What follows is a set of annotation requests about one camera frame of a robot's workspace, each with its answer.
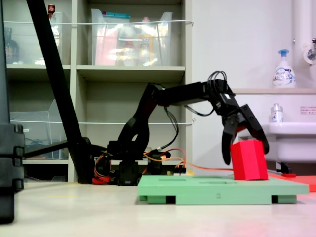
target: clear plastic container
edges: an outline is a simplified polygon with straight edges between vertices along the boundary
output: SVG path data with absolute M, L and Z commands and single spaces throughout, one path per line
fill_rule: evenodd
M 170 22 L 107 24 L 100 10 L 91 13 L 92 23 L 100 23 L 92 25 L 93 65 L 171 66 Z M 172 12 L 165 12 L 160 21 L 171 18 Z
M 55 100 L 48 111 L 11 112 L 10 120 L 11 123 L 23 126 L 26 152 L 66 140 L 64 127 L 61 123 Z M 68 149 L 60 149 L 34 157 L 33 159 L 68 159 Z
M 50 22 L 62 64 L 68 65 L 71 26 L 60 23 L 69 20 L 63 12 L 55 12 Z M 7 63 L 45 65 L 33 24 L 5 23 L 4 27 L 7 31 L 11 31 L 10 36 L 8 34 L 5 36 Z

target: red block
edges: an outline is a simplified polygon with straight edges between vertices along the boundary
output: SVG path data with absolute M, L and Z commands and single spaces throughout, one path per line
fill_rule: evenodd
M 247 140 L 231 145 L 236 180 L 268 180 L 262 142 Z

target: shelf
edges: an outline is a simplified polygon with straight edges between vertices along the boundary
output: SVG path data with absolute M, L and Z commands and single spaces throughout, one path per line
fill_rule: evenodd
M 88 0 L 90 4 L 115 5 L 180 5 L 182 0 Z
M 147 165 L 147 160 L 138 160 L 139 165 Z M 162 162 L 163 165 L 177 165 L 180 161 L 179 160 L 167 160 Z M 112 160 L 111 165 L 119 165 L 120 160 Z
M 91 82 L 180 83 L 185 67 L 78 65 L 78 73 Z
M 24 159 L 23 164 L 68 164 L 67 159 Z
M 9 81 L 19 82 L 48 82 L 46 65 L 7 64 Z M 67 81 L 70 81 L 70 65 L 63 65 Z
M 233 89 L 236 94 L 316 94 L 316 88 Z

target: green platform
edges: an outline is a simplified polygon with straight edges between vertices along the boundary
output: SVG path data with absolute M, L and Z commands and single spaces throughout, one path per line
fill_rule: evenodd
M 148 204 L 235 205 L 296 203 L 309 186 L 271 178 L 238 181 L 233 176 L 143 176 L 138 184 L 140 201 Z

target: bottle cap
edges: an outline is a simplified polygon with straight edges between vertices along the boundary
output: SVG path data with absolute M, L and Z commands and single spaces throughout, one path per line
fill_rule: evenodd
M 150 22 L 149 17 L 145 16 L 142 22 Z
M 289 53 L 287 49 L 282 49 L 278 53 L 281 54 L 281 57 L 286 57 L 286 55 Z

